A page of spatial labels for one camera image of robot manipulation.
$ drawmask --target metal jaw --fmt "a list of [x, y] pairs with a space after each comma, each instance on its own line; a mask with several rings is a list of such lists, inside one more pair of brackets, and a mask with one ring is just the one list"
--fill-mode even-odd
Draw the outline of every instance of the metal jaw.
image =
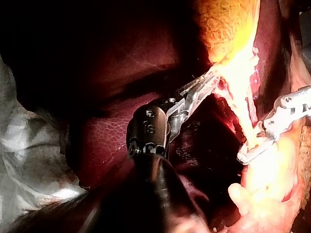
[[179, 135], [182, 124], [213, 92], [219, 80], [217, 71], [210, 69], [174, 95], [138, 108], [127, 126], [128, 157], [142, 153], [167, 157], [168, 144]]
[[310, 115], [311, 86], [305, 86], [296, 92], [278, 97], [273, 110], [254, 129], [257, 132], [260, 128], [258, 137], [261, 137], [264, 142], [251, 150], [248, 150], [245, 143], [238, 153], [238, 160], [244, 165], [250, 164], [252, 160], [278, 141], [281, 134], [288, 131], [295, 120]]

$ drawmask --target screw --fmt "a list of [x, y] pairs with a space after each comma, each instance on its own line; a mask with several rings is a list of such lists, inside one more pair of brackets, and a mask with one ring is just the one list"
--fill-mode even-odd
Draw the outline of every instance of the screw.
[[292, 100], [292, 98], [291, 97], [286, 97], [285, 98], [285, 101], [288, 103], [289, 101], [291, 101]]
[[175, 102], [176, 102], [176, 99], [175, 99], [175, 98], [169, 98], [169, 102], [170, 102], [170, 103], [175, 103]]
[[155, 117], [155, 115], [156, 115], [155, 112], [153, 110], [151, 110], [151, 109], [146, 111], [146, 116], [147, 117]]
[[147, 127], [147, 132], [148, 133], [151, 133], [151, 134], [153, 134], [153, 133], [155, 133], [155, 127], [154, 127], [154, 125], [148, 125], [148, 127]]

